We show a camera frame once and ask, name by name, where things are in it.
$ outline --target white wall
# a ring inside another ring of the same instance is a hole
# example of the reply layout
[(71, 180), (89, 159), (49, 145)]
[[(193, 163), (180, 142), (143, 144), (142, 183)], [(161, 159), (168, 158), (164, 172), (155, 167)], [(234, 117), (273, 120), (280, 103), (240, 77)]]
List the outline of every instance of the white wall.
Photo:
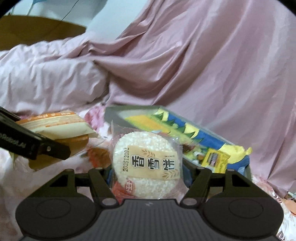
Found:
[[(47, 0), (34, 5), (30, 16), (42, 16), (62, 20), (77, 0)], [(64, 21), (88, 26), (107, 0), (79, 0)], [(14, 15), (27, 15), (32, 0), (22, 0), (14, 9)]]

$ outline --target yellow and blue package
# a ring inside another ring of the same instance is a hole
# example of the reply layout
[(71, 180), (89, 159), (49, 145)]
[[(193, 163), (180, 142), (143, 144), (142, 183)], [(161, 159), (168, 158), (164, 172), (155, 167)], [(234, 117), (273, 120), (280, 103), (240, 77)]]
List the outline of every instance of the yellow and blue package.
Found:
[(178, 137), (186, 159), (215, 173), (225, 173), (229, 168), (244, 170), (250, 163), (251, 148), (245, 150), (241, 146), (229, 144), (164, 109), (159, 109), (153, 115), (130, 116), (125, 120), (141, 130)]

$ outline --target pink blanket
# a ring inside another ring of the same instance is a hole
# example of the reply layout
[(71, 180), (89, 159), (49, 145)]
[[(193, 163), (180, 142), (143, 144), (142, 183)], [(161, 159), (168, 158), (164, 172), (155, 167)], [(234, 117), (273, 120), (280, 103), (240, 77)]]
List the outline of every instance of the pink blanket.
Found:
[[(24, 72), (26, 91), (30, 85), (43, 91), (42, 105), (16, 83), (1, 86), (7, 94), (0, 105), (30, 114), (81, 104), (102, 94), (92, 83), (96, 76), (105, 78), (110, 81), (107, 104), (165, 105), (235, 144), (253, 147), (252, 172), (283, 197), (289, 189), (296, 191), (295, 41), (296, 17), (276, 0), (150, 0), (112, 43), (84, 34), (11, 50), (14, 62), (26, 63), (30, 53), (42, 66), (50, 62), (52, 72), (74, 61), (89, 64), (92, 74), (80, 76), (84, 65), (68, 67), (71, 75), (46, 72), (47, 81), (41, 69), (39, 75)], [(93, 68), (93, 62), (104, 69)], [(83, 90), (58, 100), (50, 91), (50, 80), (57, 80), (49, 73), (59, 78), (55, 91), (65, 89), (63, 96)]]

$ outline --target yellow tag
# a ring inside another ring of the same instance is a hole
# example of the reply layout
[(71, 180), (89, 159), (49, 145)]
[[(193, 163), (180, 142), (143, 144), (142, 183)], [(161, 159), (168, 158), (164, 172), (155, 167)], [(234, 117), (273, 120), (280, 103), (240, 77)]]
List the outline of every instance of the yellow tag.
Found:
[(209, 168), (214, 173), (225, 173), (229, 158), (230, 155), (222, 151), (209, 148), (202, 162), (202, 167)]
[(152, 151), (137, 146), (124, 150), (123, 170), (129, 177), (172, 180), (180, 178), (180, 163), (175, 151)]

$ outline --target circular black cover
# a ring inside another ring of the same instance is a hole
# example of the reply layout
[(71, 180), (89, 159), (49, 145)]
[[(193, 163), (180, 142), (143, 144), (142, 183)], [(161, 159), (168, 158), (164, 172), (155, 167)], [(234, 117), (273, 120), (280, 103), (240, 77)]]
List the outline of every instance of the circular black cover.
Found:
[(96, 215), (94, 203), (83, 197), (29, 197), (16, 210), (16, 220), (27, 236), (63, 239), (79, 234)]
[(220, 197), (203, 209), (207, 221), (224, 234), (239, 238), (273, 235), (283, 220), (281, 206), (272, 198)]

